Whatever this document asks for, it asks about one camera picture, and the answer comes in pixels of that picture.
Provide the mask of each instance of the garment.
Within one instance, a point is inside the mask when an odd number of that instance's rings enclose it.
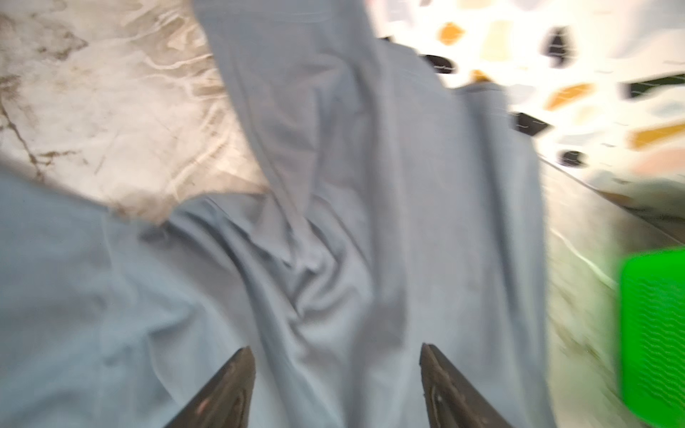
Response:
[[[0,172],[0,425],[161,427],[249,345],[250,427],[427,427],[431,342],[554,427],[538,160],[501,89],[444,89],[360,2],[195,7],[271,191],[152,225]]]

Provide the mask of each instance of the gray fabric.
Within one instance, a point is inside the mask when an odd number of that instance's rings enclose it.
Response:
[[[444,89],[361,2],[195,6],[272,192],[155,226],[0,173],[0,425],[161,427],[249,345],[250,427],[426,427],[431,342],[554,427],[538,161],[501,88]]]

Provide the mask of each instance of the green plastic object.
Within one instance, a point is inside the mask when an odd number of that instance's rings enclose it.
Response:
[[[621,363],[626,406],[654,428],[685,428],[685,248],[626,262]]]

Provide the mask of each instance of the black spot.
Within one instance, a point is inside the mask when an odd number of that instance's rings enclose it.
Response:
[[[559,165],[569,166],[571,168],[581,168],[587,166],[583,159],[585,154],[577,150],[564,151],[559,154]]]
[[[551,38],[543,48],[543,54],[556,59],[554,68],[567,67],[573,59],[573,46],[569,38],[568,27],[556,27],[552,30]]]
[[[626,98],[644,97],[648,92],[659,86],[685,85],[685,74],[659,77],[657,79],[624,83],[623,90]]]
[[[534,137],[546,128],[551,127],[549,123],[542,122],[540,119],[528,116],[526,113],[514,112],[512,113],[515,124],[514,129],[518,132],[523,132],[526,135]]]
[[[457,72],[457,65],[447,58],[437,55],[423,55],[422,58],[433,66],[436,73],[453,74]]]

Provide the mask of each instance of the ridged green surface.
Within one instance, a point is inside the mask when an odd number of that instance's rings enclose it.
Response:
[[[626,406],[655,428],[685,428],[685,249],[626,262],[621,352]]]

